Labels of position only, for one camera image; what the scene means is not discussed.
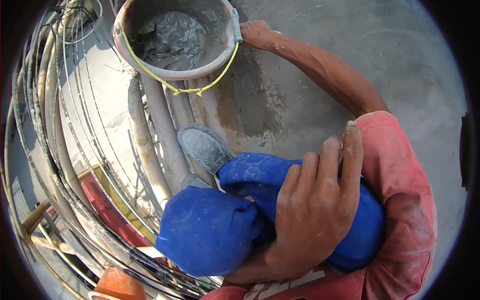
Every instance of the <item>dirty hand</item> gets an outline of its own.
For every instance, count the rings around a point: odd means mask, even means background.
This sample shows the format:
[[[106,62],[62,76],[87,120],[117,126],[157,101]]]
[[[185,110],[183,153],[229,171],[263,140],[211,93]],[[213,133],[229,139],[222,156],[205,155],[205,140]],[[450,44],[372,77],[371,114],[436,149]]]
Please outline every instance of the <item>dirty hand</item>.
[[[296,278],[324,261],[351,228],[360,197],[363,148],[358,126],[345,127],[342,179],[337,179],[342,141],[330,137],[320,155],[310,152],[293,165],[278,194],[277,238],[267,264],[283,278]]]
[[[256,48],[265,50],[271,43],[271,37],[276,34],[272,31],[267,23],[263,20],[248,21],[240,24],[241,36],[243,37],[242,45],[247,48]]]

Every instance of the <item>person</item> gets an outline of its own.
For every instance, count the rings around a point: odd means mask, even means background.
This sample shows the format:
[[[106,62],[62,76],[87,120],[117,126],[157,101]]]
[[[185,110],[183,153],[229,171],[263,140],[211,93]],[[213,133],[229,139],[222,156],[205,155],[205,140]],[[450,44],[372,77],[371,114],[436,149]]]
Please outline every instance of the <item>person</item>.
[[[437,220],[430,183],[398,121],[375,87],[329,51],[272,31],[264,21],[242,24],[241,33],[244,46],[293,63],[356,119],[341,139],[328,138],[319,155],[307,153],[301,163],[260,154],[234,158],[212,131],[200,125],[180,130],[188,155],[218,176],[225,191],[253,195],[254,203],[194,187],[201,184],[193,176],[167,204],[156,247],[188,272],[192,265],[228,261],[230,248],[240,249],[238,238],[244,237],[250,247],[236,252],[241,261],[205,300],[410,299],[432,267]],[[362,200],[361,180],[363,198],[375,195],[378,202]],[[273,204],[263,203],[272,194]],[[228,213],[217,219],[210,210]],[[362,215],[362,224],[355,224]],[[359,226],[365,227],[356,231]],[[340,247],[352,231],[348,247]],[[356,234],[378,247],[366,247]],[[204,247],[215,255],[192,259],[201,253],[192,248]],[[223,247],[227,255],[212,247]],[[330,261],[339,247],[346,265]],[[360,256],[374,249],[374,255],[367,264],[350,264],[357,257],[351,248],[359,248]]]

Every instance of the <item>foot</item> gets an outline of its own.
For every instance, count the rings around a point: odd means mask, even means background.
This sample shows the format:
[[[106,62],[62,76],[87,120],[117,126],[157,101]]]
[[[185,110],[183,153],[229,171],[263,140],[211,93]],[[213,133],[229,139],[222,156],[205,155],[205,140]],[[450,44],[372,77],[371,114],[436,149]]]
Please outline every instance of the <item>foot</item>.
[[[214,176],[235,158],[227,143],[206,126],[196,123],[185,125],[177,138],[183,151]]]
[[[212,187],[203,181],[198,175],[190,174],[181,183],[180,189],[185,190],[189,186],[194,186],[201,189],[212,189]]]

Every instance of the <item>orange container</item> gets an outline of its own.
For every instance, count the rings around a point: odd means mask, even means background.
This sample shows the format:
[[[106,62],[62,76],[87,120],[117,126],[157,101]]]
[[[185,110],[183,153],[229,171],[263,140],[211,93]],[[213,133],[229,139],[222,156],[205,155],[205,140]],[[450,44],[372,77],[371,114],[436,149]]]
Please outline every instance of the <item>orange container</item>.
[[[115,267],[105,270],[88,297],[90,300],[146,300],[143,285]]]

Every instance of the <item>yellow wire handle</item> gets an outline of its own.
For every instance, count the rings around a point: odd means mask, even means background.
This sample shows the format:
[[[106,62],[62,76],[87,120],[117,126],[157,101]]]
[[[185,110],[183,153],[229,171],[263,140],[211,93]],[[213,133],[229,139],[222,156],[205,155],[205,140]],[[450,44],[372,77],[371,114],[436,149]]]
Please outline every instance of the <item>yellow wire handle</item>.
[[[156,76],[155,74],[153,74],[149,69],[147,69],[147,67],[145,67],[142,62],[138,59],[138,57],[135,55],[135,53],[133,52],[133,49],[132,47],[130,47],[130,44],[128,42],[128,39],[127,39],[127,35],[125,34],[125,31],[123,30],[122,27],[120,27],[120,30],[121,30],[121,33],[123,35],[123,39],[125,40],[125,43],[127,44],[127,48],[128,48],[128,51],[130,52],[130,55],[133,56],[133,59],[138,63],[138,65],[145,71],[147,72],[148,75],[152,76],[153,78],[155,78],[156,80],[160,81],[161,83],[163,83],[167,88],[171,89],[172,91],[174,91],[173,95],[174,96],[180,96],[180,93],[197,93],[198,96],[202,96],[202,92],[203,91],[206,91],[208,90],[209,88],[211,88],[212,86],[214,86],[217,82],[220,81],[220,79],[222,79],[223,75],[225,75],[225,73],[228,71],[228,69],[230,68],[230,65],[232,64],[233,62],[233,59],[235,58],[235,55],[237,54],[237,50],[239,48],[239,43],[237,42],[237,44],[235,45],[235,50],[233,50],[233,54],[232,56],[230,57],[230,61],[228,62],[227,66],[225,67],[225,69],[223,70],[223,72],[220,74],[220,76],[215,79],[211,84],[207,85],[206,87],[202,87],[202,88],[194,88],[194,89],[188,89],[188,90],[182,90],[182,89],[177,89],[171,85],[169,85],[165,80],[163,79],[160,79],[158,76]]]

